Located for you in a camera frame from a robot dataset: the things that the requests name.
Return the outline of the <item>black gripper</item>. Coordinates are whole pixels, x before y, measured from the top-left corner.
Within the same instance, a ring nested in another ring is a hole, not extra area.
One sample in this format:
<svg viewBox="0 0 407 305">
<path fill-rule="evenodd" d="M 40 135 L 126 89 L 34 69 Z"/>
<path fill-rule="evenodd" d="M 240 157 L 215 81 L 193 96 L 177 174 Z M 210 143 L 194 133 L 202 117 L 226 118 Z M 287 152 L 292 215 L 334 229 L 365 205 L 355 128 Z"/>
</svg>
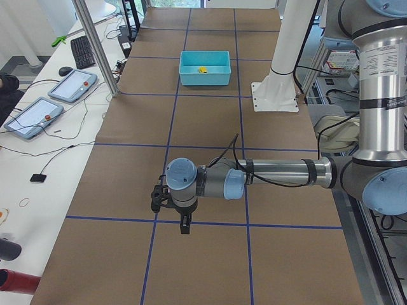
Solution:
<svg viewBox="0 0 407 305">
<path fill-rule="evenodd" d="M 197 209 L 198 199 L 192 196 L 187 200 L 177 199 L 174 194 L 169 191 L 169 186 L 155 185 L 151 193 L 151 210 L 154 213 L 159 213 L 161 207 L 172 208 L 180 213 L 180 232 L 181 234 L 189 234 L 192 213 Z"/>
</svg>

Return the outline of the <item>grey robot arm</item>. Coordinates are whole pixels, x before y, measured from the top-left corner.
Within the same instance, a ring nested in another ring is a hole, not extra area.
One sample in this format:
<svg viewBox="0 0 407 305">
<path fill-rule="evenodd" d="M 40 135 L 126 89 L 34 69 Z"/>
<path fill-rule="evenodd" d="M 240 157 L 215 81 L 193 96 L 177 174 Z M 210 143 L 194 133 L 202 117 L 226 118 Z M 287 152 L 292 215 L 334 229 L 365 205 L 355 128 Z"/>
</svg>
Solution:
<svg viewBox="0 0 407 305">
<path fill-rule="evenodd" d="M 406 2 L 329 1 L 326 34 L 360 51 L 358 150 L 299 161 L 219 156 L 207 166 L 177 158 L 151 193 L 153 212 L 176 210 L 188 234 L 200 197 L 239 199 L 245 186 L 261 182 L 341 189 L 381 214 L 406 212 Z"/>
</svg>

